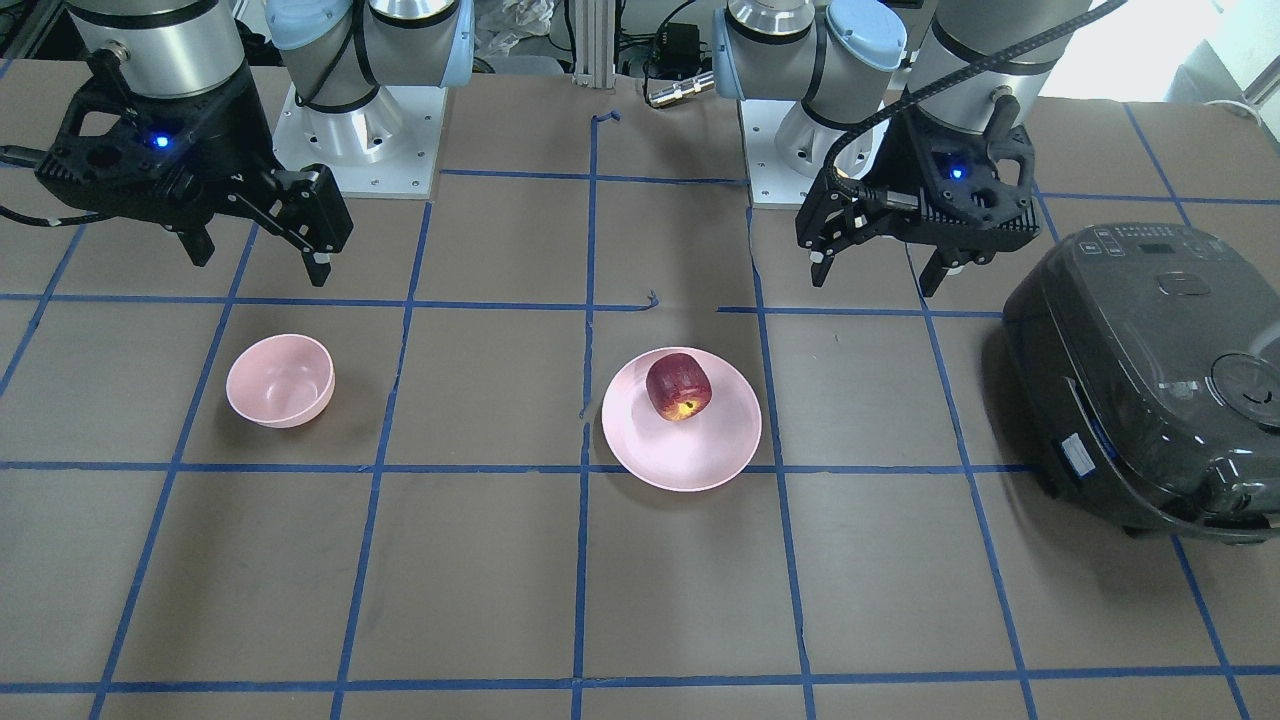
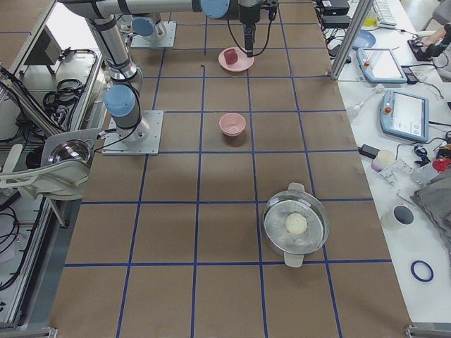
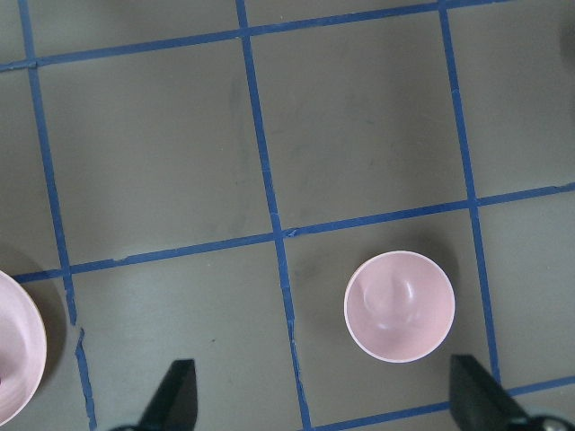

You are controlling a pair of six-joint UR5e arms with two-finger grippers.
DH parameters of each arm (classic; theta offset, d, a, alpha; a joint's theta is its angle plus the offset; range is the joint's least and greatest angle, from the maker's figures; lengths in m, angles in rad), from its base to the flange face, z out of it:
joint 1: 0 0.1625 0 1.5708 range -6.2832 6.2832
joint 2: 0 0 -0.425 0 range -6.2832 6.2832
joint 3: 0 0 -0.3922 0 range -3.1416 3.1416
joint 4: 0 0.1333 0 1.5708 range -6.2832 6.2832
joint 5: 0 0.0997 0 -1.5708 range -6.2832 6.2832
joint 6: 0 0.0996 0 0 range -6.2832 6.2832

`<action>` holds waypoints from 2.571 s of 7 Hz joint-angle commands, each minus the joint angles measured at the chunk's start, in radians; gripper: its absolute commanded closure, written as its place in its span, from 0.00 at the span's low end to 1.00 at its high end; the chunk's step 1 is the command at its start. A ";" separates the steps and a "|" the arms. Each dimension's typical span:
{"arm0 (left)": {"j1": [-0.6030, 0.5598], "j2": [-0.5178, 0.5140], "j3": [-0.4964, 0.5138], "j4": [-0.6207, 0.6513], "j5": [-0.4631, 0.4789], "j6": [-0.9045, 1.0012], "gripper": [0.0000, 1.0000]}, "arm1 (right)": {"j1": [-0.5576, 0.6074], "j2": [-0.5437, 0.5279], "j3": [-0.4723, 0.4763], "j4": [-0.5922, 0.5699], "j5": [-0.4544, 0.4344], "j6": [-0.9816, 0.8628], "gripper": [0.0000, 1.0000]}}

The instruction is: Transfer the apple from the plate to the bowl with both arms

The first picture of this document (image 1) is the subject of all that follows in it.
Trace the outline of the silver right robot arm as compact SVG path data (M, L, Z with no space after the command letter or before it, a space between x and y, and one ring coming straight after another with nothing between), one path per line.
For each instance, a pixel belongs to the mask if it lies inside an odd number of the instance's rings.
M334 169L410 152L396 87L466 85L470 1L270 1L270 40L317 160L276 158L232 13L218 1L73 1L91 77L45 150L6 146L81 224L125 218L173 233L196 266L216 215L293 246L320 287L353 229Z

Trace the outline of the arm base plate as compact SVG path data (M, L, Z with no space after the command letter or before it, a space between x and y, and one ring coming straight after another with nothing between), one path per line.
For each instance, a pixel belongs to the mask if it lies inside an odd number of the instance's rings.
M347 199L429 200L449 91L383 87L352 111L326 114L288 99L273 132L279 161L291 169L330 168Z
M744 100L739 115L751 205L797 210L838 133L799 101Z

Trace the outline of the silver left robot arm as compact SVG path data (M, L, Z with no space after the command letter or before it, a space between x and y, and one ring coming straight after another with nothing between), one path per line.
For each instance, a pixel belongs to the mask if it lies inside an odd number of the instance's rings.
M1041 232L1025 119L1091 1L941 1L913 46L883 1L728 1L717 91L790 101L781 138L810 179L795 218L810 278L879 236L932 249L916 286L1025 247Z

